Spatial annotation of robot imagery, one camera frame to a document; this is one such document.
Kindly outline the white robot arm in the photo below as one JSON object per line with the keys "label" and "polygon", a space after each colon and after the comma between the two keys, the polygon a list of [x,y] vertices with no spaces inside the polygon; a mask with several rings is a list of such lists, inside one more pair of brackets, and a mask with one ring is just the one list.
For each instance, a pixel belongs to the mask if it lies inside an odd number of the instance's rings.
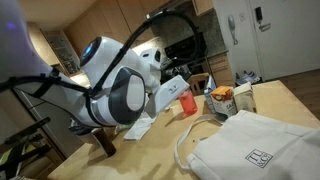
{"label": "white robot arm", "polygon": [[97,37],[85,48],[80,74],[67,76],[36,51],[17,0],[0,0],[0,89],[14,88],[53,104],[88,127],[138,120],[159,87],[151,62],[127,45]]}

